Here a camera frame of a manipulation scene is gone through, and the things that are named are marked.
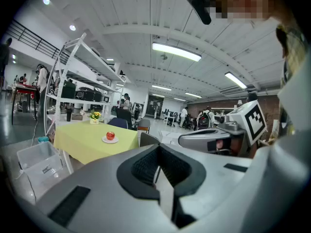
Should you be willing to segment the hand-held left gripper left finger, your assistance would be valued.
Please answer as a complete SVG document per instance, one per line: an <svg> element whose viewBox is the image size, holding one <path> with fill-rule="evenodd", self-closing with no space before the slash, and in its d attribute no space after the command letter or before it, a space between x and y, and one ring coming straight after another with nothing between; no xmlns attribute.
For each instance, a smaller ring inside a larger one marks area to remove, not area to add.
<svg viewBox="0 0 311 233"><path fill-rule="evenodd" d="M178 228L156 200L140 200L117 181L118 166L147 150L132 149L90 162L54 185L37 202L46 216L77 186L90 192L67 225L75 233L174 233Z"/></svg>

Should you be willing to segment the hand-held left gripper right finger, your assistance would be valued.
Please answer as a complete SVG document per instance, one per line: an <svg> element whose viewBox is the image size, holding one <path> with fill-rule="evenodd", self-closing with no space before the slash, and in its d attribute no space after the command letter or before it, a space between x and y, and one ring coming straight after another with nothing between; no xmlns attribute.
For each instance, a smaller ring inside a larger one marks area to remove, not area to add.
<svg viewBox="0 0 311 233"><path fill-rule="evenodd" d="M171 217L159 217L161 229L238 229L243 218L227 199L243 179L251 160L160 144L161 169L173 187Z"/></svg>

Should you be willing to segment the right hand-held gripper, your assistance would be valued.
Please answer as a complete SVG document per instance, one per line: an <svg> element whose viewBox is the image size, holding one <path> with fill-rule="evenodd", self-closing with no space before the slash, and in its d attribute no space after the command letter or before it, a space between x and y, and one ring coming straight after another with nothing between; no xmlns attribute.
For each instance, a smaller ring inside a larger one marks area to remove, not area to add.
<svg viewBox="0 0 311 233"><path fill-rule="evenodd" d="M178 144L191 150L218 154L227 151L229 155L232 155L231 140L237 138L247 142L247 157L255 156L259 148L258 140L267 130L267 124L257 100L243 104L225 116L216 116L215 120L218 124L214 128L200 129L180 135Z"/></svg>

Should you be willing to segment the person's right hand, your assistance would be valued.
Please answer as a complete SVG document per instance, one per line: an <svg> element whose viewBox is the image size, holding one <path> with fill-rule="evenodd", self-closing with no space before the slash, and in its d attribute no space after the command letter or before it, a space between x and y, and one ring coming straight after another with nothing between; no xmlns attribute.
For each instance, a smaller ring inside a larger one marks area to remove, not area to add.
<svg viewBox="0 0 311 233"><path fill-rule="evenodd" d="M248 144L242 139L234 138L230 144L231 154L236 157L247 157L248 156Z"/></svg>

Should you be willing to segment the yellow tablecloth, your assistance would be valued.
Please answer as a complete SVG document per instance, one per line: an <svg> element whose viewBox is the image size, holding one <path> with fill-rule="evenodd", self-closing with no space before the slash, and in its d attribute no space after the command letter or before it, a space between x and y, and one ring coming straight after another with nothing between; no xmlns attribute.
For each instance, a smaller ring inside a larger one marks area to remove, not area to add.
<svg viewBox="0 0 311 233"><path fill-rule="evenodd" d="M113 132L119 139L118 142L104 142L102 138L107 132ZM53 145L86 165L97 159L138 148L138 132L103 123L92 125L88 121L82 121L58 126Z"/></svg>

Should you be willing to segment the grey chair with orange legs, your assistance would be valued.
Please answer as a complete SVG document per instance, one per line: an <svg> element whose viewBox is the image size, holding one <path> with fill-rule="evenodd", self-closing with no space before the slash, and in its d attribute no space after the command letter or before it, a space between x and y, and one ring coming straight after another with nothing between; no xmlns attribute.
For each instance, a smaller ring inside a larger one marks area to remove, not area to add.
<svg viewBox="0 0 311 233"><path fill-rule="evenodd" d="M151 126L151 122L150 120L148 119L141 119L139 122L138 122L138 127L137 127L137 130L138 131L145 131L146 133L149 133L150 131L150 126Z"/></svg>

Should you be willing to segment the dark blue chair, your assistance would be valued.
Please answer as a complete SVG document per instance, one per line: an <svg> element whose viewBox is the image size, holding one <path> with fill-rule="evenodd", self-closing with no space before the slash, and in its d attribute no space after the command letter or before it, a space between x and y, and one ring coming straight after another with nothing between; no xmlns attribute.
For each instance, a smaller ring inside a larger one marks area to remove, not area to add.
<svg viewBox="0 0 311 233"><path fill-rule="evenodd" d="M114 117L114 118L112 118L112 119L108 122L108 125L112 125L112 126L115 126L115 127L128 129L127 120L122 119L122 118Z"/></svg>

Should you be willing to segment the clear plastic storage bin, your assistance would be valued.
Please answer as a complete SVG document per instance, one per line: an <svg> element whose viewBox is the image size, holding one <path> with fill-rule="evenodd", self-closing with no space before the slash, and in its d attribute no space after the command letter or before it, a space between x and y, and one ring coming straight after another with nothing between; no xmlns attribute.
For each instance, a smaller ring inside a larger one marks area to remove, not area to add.
<svg viewBox="0 0 311 233"><path fill-rule="evenodd" d="M19 150L17 160L19 173L13 179L17 194L33 205L70 175L59 151L50 142Z"/></svg>

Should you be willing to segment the sunflowers in white pot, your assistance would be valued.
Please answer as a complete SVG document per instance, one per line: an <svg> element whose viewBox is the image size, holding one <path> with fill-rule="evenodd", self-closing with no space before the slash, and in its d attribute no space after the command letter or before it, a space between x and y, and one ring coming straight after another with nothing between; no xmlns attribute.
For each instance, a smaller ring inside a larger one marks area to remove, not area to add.
<svg viewBox="0 0 311 233"><path fill-rule="evenodd" d="M89 115L90 118L90 124L92 125L98 125L101 120L101 113L100 112L91 112Z"/></svg>

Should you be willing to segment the black office chair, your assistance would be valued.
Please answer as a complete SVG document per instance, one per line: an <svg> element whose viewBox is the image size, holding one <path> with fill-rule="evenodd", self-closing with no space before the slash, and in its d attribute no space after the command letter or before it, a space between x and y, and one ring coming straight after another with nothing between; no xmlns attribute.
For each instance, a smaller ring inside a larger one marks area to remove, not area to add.
<svg viewBox="0 0 311 233"><path fill-rule="evenodd" d="M129 129L137 130L137 125L132 121L131 113L128 110L117 108L116 114L117 118L126 120Z"/></svg>

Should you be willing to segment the dark green equipment case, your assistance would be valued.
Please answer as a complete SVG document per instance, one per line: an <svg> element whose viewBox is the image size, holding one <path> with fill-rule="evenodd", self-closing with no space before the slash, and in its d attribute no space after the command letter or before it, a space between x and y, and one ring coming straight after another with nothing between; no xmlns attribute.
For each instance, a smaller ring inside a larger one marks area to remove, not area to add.
<svg viewBox="0 0 311 233"><path fill-rule="evenodd" d="M64 81L63 89L61 93L62 98L74 99L76 86L70 81Z"/></svg>

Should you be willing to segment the yellow plaid shirt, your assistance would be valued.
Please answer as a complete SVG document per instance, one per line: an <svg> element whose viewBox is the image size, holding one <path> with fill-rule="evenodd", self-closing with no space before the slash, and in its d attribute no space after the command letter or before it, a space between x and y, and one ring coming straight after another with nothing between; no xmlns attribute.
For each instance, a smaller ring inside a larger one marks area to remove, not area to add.
<svg viewBox="0 0 311 233"><path fill-rule="evenodd" d="M281 44L284 59L281 71L281 87L283 87L304 62L308 43L300 30L282 24L276 28L276 37Z"/></svg>

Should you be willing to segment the red table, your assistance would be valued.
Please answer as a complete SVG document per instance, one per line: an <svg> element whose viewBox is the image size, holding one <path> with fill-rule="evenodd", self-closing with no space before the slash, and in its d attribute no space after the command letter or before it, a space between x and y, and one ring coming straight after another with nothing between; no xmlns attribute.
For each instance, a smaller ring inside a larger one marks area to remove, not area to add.
<svg viewBox="0 0 311 233"><path fill-rule="evenodd" d="M36 117L36 87L26 84L19 84L15 83L12 85L12 109L11 109L11 124L13 125L14 122L14 107L15 107L15 100L18 93L28 95L28 104L30 106L31 102L31 95L33 95L34 99L34 113L35 113L35 120L37 121Z"/></svg>

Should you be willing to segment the white metal shelf rack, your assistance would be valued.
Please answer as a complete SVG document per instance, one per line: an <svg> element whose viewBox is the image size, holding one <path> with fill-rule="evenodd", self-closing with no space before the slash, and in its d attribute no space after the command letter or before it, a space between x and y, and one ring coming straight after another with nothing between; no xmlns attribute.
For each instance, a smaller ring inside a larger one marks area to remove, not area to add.
<svg viewBox="0 0 311 233"><path fill-rule="evenodd" d="M103 107L102 115L104 116L104 122L111 116L111 108L113 106L113 97L117 91L116 84L125 84L123 79L116 71L114 71L92 48L90 48L84 39L86 33L83 33L81 37L66 42L59 51L56 60L51 68L50 75L47 81L45 100L44 100L44 130L45 134L48 134L53 125L59 127L61 124L61 104L67 103L73 104L89 104L100 105ZM76 68L76 63L85 65L89 70L98 76L108 80L109 84L104 84L98 81L96 78L89 77L84 72ZM100 91L106 91L107 94L103 95L100 101L88 101L78 100L74 98L62 97L64 82L72 79L74 81L81 82L85 85L97 88ZM55 113L52 119L51 125L47 126L48 118L48 101L54 99L56 101Z"/></svg>

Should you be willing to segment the black balcony railing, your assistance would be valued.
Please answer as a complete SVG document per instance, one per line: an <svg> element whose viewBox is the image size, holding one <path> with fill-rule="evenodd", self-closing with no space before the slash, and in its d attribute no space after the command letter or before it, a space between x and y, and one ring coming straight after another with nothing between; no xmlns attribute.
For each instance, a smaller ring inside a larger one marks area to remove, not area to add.
<svg viewBox="0 0 311 233"><path fill-rule="evenodd" d="M64 65L69 59L69 55L67 53L61 52L59 48L52 45L50 42L46 41L14 19L8 26L5 33L15 40L26 44L27 46L45 54L52 59L60 57L60 63Z"/></svg>

